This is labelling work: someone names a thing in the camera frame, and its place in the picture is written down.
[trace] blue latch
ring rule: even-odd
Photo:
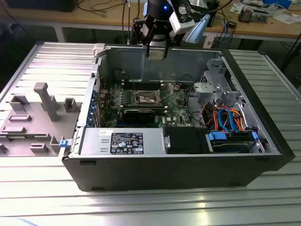
[[[71,147],[71,141],[72,139],[61,140],[60,147]]]
[[[209,133],[209,139],[210,140],[226,140],[227,136],[224,132],[210,132]]]
[[[258,135],[257,135],[256,132],[252,132],[252,135],[253,135],[253,137],[254,137],[254,140],[258,140]]]

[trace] wooden workbench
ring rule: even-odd
[[[91,0],[93,4],[100,3],[102,0]],[[107,8],[116,4],[120,4],[121,0],[112,0],[110,3],[98,6],[98,8]],[[140,15],[143,15],[143,5],[140,4]],[[89,1],[86,0],[81,4],[82,8],[90,9]],[[278,38],[289,38],[295,39],[301,32],[301,24],[291,24],[287,25],[274,18],[269,18],[266,24],[264,23],[241,23],[238,21],[238,14],[230,13],[231,5],[224,9],[224,13],[228,16],[230,21],[236,22],[237,27],[235,30],[235,35],[251,35],[251,36],[267,36],[267,37],[278,37]],[[301,6],[292,6],[291,10],[301,10]],[[71,13],[47,11],[47,10],[34,10],[34,9],[8,9],[10,14],[15,17],[20,23],[26,23],[26,21],[35,21],[36,25],[39,23],[59,23],[66,24],[63,27],[77,27],[77,25],[93,25],[96,29],[109,29],[109,30],[120,30],[121,26],[121,16],[122,16],[122,5],[102,11],[97,15],[92,12],[87,12],[76,7]],[[131,3],[131,17],[130,23],[132,23],[133,18],[137,16],[138,4]],[[127,26],[128,17],[128,7],[126,7],[124,25]],[[0,7],[0,18],[9,19],[5,11]],[[215,20],[213,27],[206,28],[206,33],[214,32],[214,35],[218,35],[217,32],[222,32],[222,27],[218,20]]]

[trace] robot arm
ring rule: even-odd
[[[179,45],[185,33],[190,30],[192,32],[186,41],[197,43],[210,19],[207,13],[211,12],[211,6],[216,0],[213,0],[209,8],[205,1],[148,0],[145,18],[136,20],[133,24],[138,43],[147,47],[146,56],[149,56],[150,46],[165,46],[166,58],[168,48]]]

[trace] green circuit board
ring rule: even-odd
[[[151,90],[123,90],[121,85],[114,85],[108,91],[103,102],[105,126],[108,128],[121,127],[121,124],[124,123],[123,111],[141,109],[141,106],[144,110],[155,111],[156,116],[153,123],[141,125],[140,128],[192,126],[191,117],[185,105],[185,89],[175,91],[171,90],[172,88],[173,86],[166,86],[165,89],[154,92]]]

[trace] power supply label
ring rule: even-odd
[[[143,133],[112,133],[111,154],[143,154]]]

